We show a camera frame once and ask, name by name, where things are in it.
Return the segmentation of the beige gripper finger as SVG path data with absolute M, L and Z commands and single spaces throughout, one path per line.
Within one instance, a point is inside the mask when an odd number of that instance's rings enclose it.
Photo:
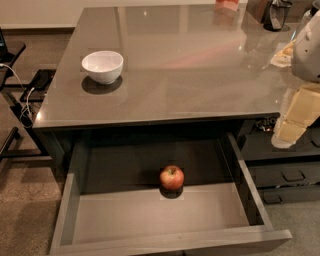
M 271 143 L 279 149 L 293 146 L 320 116 L 320 85 L 304 83 L 288 89 L 282 99 Z

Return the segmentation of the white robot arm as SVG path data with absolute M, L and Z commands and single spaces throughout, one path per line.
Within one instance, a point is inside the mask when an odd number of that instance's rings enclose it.
M 293 146 L 320 116 L 320 11 L 298 33 L 291 68 L 303 83 L 283 95 L 271 139 L 279 149 Z

